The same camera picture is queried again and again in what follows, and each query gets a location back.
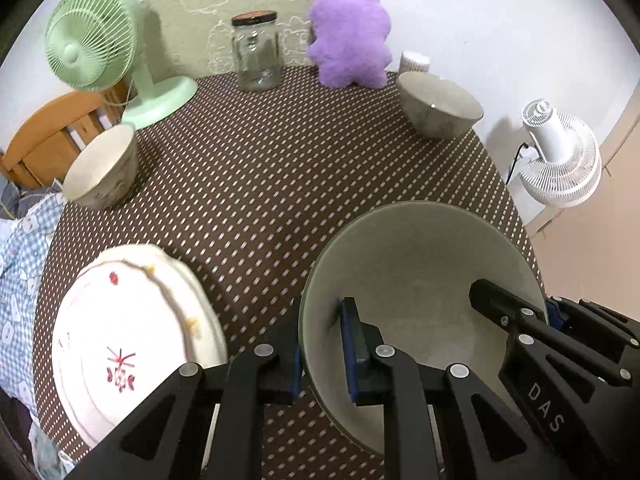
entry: white bowl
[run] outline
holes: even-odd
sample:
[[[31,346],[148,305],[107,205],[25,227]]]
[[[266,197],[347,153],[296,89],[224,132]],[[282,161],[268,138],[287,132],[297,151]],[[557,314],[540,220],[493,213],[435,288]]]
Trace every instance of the white bowl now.
[[[124,198],[138,172],[136,130],[128,123],[104,131],[80,152],[66,174],[63,195],[91,209]]]
[[[484,116],[478,100],[452,81],[425,72],[398,76],[400,107],[412,126],[429,139],[466,134]]]
[[[337,314],[353,296],[360,319],[416,361],[468,365],[511,403],[497,374],[507,334],[468,300],[469,286],[491,280],[546,313],[529,264],[498,230],[463,209],[401,202],[375,209],[340,231],[306,282],[300,342],[306,373],[334,424],[361,447],[384,453],[382,406],[357,407],[347,390]]]

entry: fan grille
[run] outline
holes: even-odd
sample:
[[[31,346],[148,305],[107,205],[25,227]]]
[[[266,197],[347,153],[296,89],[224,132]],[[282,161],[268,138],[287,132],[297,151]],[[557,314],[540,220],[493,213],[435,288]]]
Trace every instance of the fan grille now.
[[[552,117],[553,113],[553,108],[547,101],[536,99],[522,110],[522,122],[527,126],[542,126]]]
[[[527,192],[539,202],[554,207],[578,205],[591,196],[600,182],[602,160],[591,129],[577,117],[559,115],[574,153],[564,164],[534,160],[520,173]]]
[[[61,0],[49,20],[47,60],[54,74],[82,90],[116,84],[136,51],[136,22],[126,0]]]

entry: purple plush toy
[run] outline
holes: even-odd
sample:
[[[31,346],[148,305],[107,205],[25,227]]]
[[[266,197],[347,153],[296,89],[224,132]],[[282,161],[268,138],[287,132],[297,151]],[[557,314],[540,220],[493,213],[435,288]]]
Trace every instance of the purple plush toy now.
[[[307,55],[318,64],[322,85],[382,88],[386,84],[391,51],[385,39],[391,18],[380,0],[316,0],[309,16],[317,39]]]

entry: blue gripper pad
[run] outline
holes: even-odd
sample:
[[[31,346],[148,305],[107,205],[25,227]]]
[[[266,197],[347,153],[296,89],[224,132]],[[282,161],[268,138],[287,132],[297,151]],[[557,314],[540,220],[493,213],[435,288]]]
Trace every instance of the blue gripper pad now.
[[[358,382],[356,373],[356,355],[351,336],[350,316],[340,302],[340,331],[342,332],[342,352],[344,353],[344,368],[347,374],[347,388],[351,402],[356,403],[358,397]]]
[[[549,326],[556,330],[562,331],[564,327],[564,320],[560,316],[560,309],[556,300],[546,300],[546,313],[549,316]]]
[[[293,394],[297,397],[300,394],[300,377],[302,376],[302,361],[300,357],[300,344],[296,345],[296,354],[293,357],[293,367],[295,378],[293,379]]]

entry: table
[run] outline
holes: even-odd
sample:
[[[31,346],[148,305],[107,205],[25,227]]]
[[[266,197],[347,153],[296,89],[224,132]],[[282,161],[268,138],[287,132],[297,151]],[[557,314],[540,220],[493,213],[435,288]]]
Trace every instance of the table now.
[[[74,459],[89,450],[55,391],[51,333],[76,274],[107,247],[157,244],[187,263],[231,356],[268,335],[342,226],[391,202],[433,200],[480,215],[542,285],[480,140],[419,137],[399,108],[395,74],[382,90],[327,89],[308,67],[287,68],[282,85],[261,94],[240,93],[233,74],[199,85],[180,111],[138,133],[140,174],[127,201],[106,211],[68,204],[50,248],[34,327],[36,402],[44,431]],[[343,437],[309,389],[292,408],[267,408],[263,460],[267,479],[383,475],[382,457]]]

